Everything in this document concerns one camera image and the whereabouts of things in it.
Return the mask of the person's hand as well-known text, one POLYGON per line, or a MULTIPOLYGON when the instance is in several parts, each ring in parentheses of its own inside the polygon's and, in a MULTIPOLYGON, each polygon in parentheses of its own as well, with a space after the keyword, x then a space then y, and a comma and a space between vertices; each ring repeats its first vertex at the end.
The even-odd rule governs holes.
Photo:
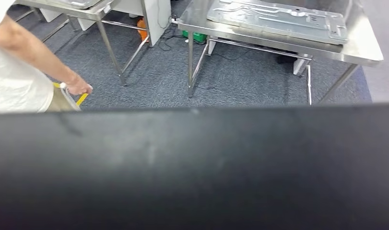
POLYGON ((73 95, 90 94, 93 90, 93 87, 77 74, 65 83, 68 91, 73 95))

